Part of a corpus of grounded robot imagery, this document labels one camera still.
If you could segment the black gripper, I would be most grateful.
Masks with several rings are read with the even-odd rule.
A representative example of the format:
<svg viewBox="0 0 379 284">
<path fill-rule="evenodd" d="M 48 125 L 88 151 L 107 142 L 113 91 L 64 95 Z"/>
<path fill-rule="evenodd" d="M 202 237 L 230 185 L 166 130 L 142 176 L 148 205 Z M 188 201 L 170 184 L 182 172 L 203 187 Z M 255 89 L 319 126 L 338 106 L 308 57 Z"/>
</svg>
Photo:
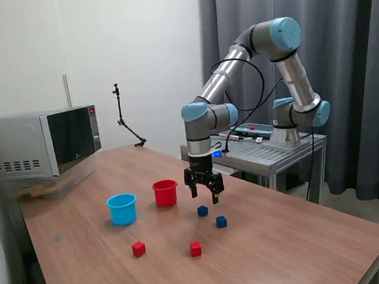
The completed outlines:
<svg viewBox="0 0 379 284">
<path fill-rule="evenodd" d="M 206 183 L 207 188 L 211 191 L 212 202 L 219 202 L 219 195 L 224 191 L 223 175 L 221 173 L 213 174 L 212 155 L 190 156 L 189 168 L 184 170 L 184 184 L 191 191 L 191 197 L 197 197 L 197 184 Z"/>
</svg>

